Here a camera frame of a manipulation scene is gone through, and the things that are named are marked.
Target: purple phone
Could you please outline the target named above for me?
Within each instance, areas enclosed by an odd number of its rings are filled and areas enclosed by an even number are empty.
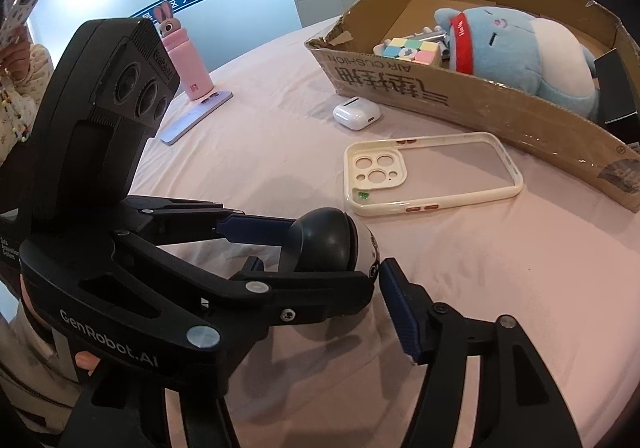
[[[174,121],[166,129],[162,130],[159,138],[167,145],[173,145],[178,139],[182,138],[188,131],[193,129],[196,124],[203,120],[212,111],[220,107],[234,94],[231,91],[220,91],[213,93],[206,100],[199,102],[187,114]]]

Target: pink water bottle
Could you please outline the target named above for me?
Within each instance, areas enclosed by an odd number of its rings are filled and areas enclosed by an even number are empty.
[[[180,75],[180,81],[191,100],[202,98],[213,91],[213,82],[204,67],[198,50],[187,35],[187,30],[174,17],[169,3],[154,8],[154,17],[160,22],[162,43]]]

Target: rubik's cube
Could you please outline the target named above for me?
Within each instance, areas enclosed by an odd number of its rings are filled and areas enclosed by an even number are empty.
[[[427,66],[440,65],[440,46],[437,42],[424,42],[411,38],[392,38],[382,52],[387,58],[417,62]]]

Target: camera lens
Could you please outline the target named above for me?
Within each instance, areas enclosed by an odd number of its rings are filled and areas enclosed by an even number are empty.
[[[156,105],[156,112],[154,113],[154,120],[159,120],[164,116],[164,112],[166,111],[166,96],[158,102]]]
[[[151,80],[142,89],[142,94],[138,98],[138,105],[136,106],[136,114],[138,117],[145,115],[156,101],[156,95],[158,94],[158,83],[155,80]]]
[[[131,94],[133,88],[138,83],[138,77],[140,76],[140,71],[138,70],[137,64],[130,64],[127,66],[120,78],[118,78],[118,83],[116,83],[116,103],[120,104],[125,101],[125,98]]]

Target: rabbit ears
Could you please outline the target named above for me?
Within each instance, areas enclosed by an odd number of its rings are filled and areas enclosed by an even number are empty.
[[[167,1],[154,8],[154,17],[158,22],[171,19],[173,16],[174,11],[171,9],[171,5]]]

